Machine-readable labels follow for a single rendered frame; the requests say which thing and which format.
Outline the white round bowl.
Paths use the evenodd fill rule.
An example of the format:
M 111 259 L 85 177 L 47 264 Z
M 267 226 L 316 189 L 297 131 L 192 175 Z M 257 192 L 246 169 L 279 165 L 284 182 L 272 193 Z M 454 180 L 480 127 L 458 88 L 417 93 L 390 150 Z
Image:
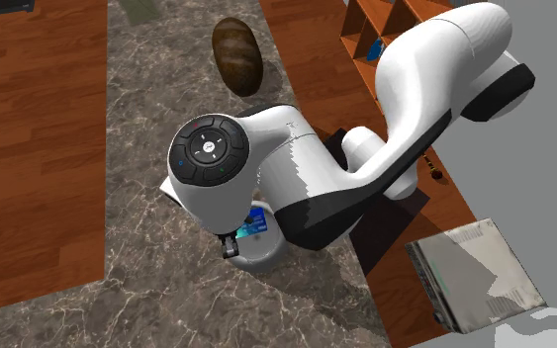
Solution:
M 239 255 L 229 258 L 228 261 L 248 273 L 266 273 L 283 259 L 289 244 L 270 206 L 262 201 L 253 201 L 251 208 L 256 207 L 264 209 L 268 229 L 251 236 L 236 238 Z

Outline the blue card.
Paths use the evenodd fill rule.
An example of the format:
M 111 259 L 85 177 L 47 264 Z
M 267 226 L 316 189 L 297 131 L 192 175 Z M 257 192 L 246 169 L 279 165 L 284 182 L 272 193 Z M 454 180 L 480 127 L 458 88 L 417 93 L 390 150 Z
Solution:
M 237 238 L 251 236 L 268 229 L 262 207 L 251 208 L 244 224 L 236 231 Z

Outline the brown bread loaf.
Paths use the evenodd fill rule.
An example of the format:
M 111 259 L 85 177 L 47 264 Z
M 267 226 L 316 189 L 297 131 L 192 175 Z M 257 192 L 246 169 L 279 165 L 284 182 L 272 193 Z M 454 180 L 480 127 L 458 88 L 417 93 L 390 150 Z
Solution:
M 219 73 L 239 97 L 255 94 L 263 77 L 263 60 L 251 28 L 234 17 L 221 19 L 212 33 L 212 49 Z

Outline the small brown stick tool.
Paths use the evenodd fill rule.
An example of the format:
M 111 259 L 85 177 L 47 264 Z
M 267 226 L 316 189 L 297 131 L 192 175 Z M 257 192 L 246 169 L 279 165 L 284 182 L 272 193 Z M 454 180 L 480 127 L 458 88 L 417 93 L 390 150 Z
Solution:
M 423 155 L 422 158 L 424 159 L 424 161 L 426 162 L 426 164 L 429 167 L 429 173 L 430 176 L 434 179 L 434 180 L 440 180 L 443 178 L 443 173 L 434 166 L 434 164 L 431 162 L 431 160 L 428 158 L 427 155 Z

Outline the grey metal box appliance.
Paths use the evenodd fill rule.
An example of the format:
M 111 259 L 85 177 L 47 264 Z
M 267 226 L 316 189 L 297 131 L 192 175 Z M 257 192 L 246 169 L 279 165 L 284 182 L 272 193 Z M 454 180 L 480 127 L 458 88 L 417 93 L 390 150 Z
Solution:
M 545 306 L 491 218 L 471 222 L 405 245 L 446 330 L 467 334 Z

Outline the wooden shelf unit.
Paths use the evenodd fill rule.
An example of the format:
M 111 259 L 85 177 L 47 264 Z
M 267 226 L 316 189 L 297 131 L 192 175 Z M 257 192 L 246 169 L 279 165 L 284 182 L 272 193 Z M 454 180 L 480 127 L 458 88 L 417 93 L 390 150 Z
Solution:
M 349 0 L 340 39 L 379 110 L 375 71 L 380 57 L 371 51 L 452 8 L 449 0 Z

